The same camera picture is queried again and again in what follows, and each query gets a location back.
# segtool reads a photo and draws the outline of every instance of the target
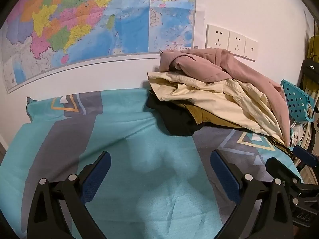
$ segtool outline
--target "electrical outlet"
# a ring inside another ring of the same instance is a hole
[[[258,55],[258,42],[247,38],[246,45],[245,45],[244,58],[252,60],[252,61],[256,61],[257,55]]]
[[[184,50],[192,49],[191,47],[185,47],[185,46],[177,46],[177,50],[183,52]]]
[[[245,51],[246,37],[238,33],[229,32],[228,50],[236,56],[243,57]]]
[[[206,48],[228,48],[229,30],[207,25]]]

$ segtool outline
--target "white wall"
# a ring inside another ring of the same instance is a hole
[[[207,24],[258,41],[256,62],[241,61],[278,83],[297,83],[305,39],[314,32],[314,19],[301,0],[207,0]]]
[[[313,18],[301,0],[207,0],[206,24],[257,40],[257,61],[241,60],[277,82],[297,82],[305,38],[312,36],[313,31]],[[42,100],[81,92],[137,88],[147,80],[147,71],[158,64],[158,59],[148,59],[76,68],[37,80],[10,94],[0,78],[0,136],[10,144],[19,128],[29,122],[25,111],[27,96]]]

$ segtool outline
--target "perforated basket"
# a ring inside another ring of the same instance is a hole
[[[285,91],[289,115],[299,123],[305,123],[307,121],[313,122],[313,113],[312,118],[309,118],[307,116],[307,108],[308,104],[310,104],[313,112],[315,107],[314,99],[286,80],[282,80],[280,85]]]

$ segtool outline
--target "mustard garment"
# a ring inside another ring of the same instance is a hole
[[[204,83],[178,72],[149,72],[148,80],[160,101],[188,100],[223,120],[284,144],[267,97],[250,83],[231,78]]]
[[[274,139],[274,138],[270,138],[270,139],[269,139],[269,142],[270,142],[273,146],[279,148],[281,151],[283,151],[284,153],[286,153],[287,155],[289,155],[290,158],[292,157],[292,152],[291,152],[290,149],[289,149],[288,147],[286,147],[284,144],[278,142],[278,141],[277,141],[276,139]]]
[[[239,126],[235,123],[221,119],[221,118],[215,116],[214,114],[211,114],[210,112],[208,112],[208,111],[206,111],[198,106],[192,105],[190,103],[178,102],[178,103],[176,103],[176,105],[179,107],[182,107],[184,109],[187,109],[189,111],[189,113],[193,116],[197,125],[199,125],[203,122],[210,122],[210,123],[213,123],[213,124],[219,125],[219,126],[225,126],[225,127],[231,127],[231,128],[242,128],[241,126]]]

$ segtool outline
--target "bedsheet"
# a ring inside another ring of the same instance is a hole
[[[209,164],[217,148],[258,179],[272,180],[264,166],[272,156],[299,176],[290,158],[261,135],[204,127],[193,137],[170,136],[159,114],[145,106],[147,93],[28,98],[31,123],[21,127],[0,166],[0,208],[21,238],[38,181],[64,180],[105,150],[111,168],[86,207],[109,239],[213,238],[234,208]],[[81,238],[62,209],[72,235]]]

